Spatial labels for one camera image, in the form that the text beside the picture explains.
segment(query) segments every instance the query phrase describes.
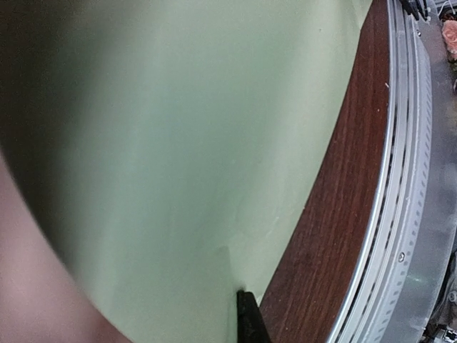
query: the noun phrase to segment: silver metal frame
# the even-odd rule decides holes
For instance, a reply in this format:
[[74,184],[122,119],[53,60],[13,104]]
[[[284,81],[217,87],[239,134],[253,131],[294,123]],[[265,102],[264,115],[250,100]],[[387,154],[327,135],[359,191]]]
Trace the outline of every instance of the silver metal frame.
[[[455,205],[443,213],[434,203],[443,201],[443,184],[436,177],[454,168],[443,147],[455,140],[442,142],[448,137],[442,103],[432,104],[444,94],[447,104],[452,101],[443,85],[436,95],[440,81],[451,81],[451,71],[445,58],[447,69],[433,73],[430,47],[419,38],[424,31],[446,55],[436,8],[431,24],[406,16],[398,0],[388,1],[388,15],[391,75],[381,173],[358,264],[328,342],[417,342],[436,302],[456,230],[453,220],[442,220],[455,217]],[[439,38],[431,37],[436,28]],[[457,187],[448,190],[444,201],[455,203]],[[439,254],[430,255],[433,250]],[[418,273],[433,278],[424,285]],[[412,294],[422,297],[414,300],[416,309]]]

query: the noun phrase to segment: screw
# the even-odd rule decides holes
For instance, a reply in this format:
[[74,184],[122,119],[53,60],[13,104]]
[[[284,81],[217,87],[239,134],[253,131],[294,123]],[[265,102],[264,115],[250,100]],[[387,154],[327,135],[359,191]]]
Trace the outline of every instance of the screw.
[[452,291],[451,293],[449,293],[448,299],[450,302],[457,302],[457,292]]

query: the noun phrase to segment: wooden board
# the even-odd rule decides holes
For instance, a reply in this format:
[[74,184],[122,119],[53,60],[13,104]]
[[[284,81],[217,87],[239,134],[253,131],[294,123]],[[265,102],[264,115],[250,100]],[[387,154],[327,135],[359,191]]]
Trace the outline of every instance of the wooden board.
[[321,170],[261,303],[273,342],[325,342],[366,233],[388,108],[388,15],[374,0]]

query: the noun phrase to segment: cable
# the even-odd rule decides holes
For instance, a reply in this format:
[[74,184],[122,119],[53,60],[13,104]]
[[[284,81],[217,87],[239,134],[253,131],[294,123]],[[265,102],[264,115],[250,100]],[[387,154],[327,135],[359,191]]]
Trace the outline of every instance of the cable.
[[418,9],[419,14],[422,16],[422,18],[423,18],[424,20],[426,20],[426,15],[425,15],[424,12],[423,12],[423,8],[422,8],[421,3],[420,3],[419,0],[416,0],[416,8]]
[[423,0],[423,15],[424,15],[424,20],[425,21],[428,21],[430,19],[430,17],[428,16],[429,13],[428,13],[428,4],[427,4],[427,0]]
[[446,4],[449,4],[449,6],[451,7],[451,9],[452,9],[452,14],[453,14],[453,15],[456,15],[456,10],[453,8],[453,6],[452,6],[452,4],[451,4],[451,1],[448,0],[448,1],[443,2],[443,5],[441,5],[441,9],[440,9],[440,11],[438,12],[438,18],[439,18],[439,16],[441,15],[441,12],[443,11],[444,6],[445,6]]

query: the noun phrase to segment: black plastic piece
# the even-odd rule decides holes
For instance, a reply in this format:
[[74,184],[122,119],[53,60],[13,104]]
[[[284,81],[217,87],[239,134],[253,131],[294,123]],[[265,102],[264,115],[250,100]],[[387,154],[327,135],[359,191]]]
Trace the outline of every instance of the black plastic piece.
[[271,343],[262,314],[251,292],[236,293],[238,343]]
[[419,0],[400,0],[403,9],[407,14],[412,14],[415,20],[419,20],[419,16],[423,20],[428,19],[428,5],[427,0],[423,0],[422,4]]

